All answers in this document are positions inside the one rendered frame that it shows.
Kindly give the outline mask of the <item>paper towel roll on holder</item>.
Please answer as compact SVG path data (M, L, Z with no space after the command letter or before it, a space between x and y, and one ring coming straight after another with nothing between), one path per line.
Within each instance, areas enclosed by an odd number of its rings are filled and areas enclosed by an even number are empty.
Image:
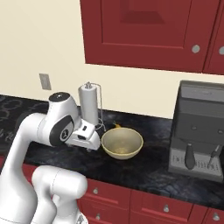
M105 130L102 115L102 98L97 98L98 91L102 91L102 86L90 81L79 87L81 117L92 123L98 130L100 128Z

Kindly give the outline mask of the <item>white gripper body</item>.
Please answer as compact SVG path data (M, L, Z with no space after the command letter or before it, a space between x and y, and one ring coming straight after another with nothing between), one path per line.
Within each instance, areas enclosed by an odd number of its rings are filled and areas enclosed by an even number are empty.
M96 132L89 139L85 139L80 135L72 135L66 143L94 151L97 151L101 146L100 137Z

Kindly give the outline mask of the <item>grey wall outlet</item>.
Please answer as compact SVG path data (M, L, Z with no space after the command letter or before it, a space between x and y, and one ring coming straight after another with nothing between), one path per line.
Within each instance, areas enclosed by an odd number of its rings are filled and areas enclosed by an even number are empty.
M50 78L49 78L49 75L48 74L41 73L39 75L39 78L40 78L41 87L44 90L51 90L52 89L51 82L50 82Z

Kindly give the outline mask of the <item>black hob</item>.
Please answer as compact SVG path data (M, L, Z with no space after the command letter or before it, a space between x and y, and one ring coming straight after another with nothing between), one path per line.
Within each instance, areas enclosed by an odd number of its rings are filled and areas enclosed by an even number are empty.
M0 94L0 156L10 148L16 121L24 112L46 113L47 101Z

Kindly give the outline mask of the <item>narrow red cupboard door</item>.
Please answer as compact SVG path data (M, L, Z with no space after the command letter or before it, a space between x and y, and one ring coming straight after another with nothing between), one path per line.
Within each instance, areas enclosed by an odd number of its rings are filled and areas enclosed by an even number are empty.
M219 54L219 49L222 46L224 46L224 0L220 0L203 68L204 74L218 74L224 76L224 55Z

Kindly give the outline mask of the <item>beige bowl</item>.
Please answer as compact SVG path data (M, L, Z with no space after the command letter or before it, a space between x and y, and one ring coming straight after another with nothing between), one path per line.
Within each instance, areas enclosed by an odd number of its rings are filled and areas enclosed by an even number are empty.
M105 132L101 146L112 158L126 160L133 158L144 145L143 137L129 128L114 128Z

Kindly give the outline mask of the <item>grey coffee machine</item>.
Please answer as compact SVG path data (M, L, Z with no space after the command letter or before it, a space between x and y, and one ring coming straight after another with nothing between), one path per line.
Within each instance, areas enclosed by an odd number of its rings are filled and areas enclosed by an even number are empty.
M224 84L182 80L171 125L169 171L221 182Z

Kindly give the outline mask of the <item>wide red cupboard door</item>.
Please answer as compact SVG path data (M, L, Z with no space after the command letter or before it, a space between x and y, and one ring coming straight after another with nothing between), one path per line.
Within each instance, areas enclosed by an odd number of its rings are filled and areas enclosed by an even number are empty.
M80 0L88 64L200 73L220 0ZM192 47L199 45L198 53Z

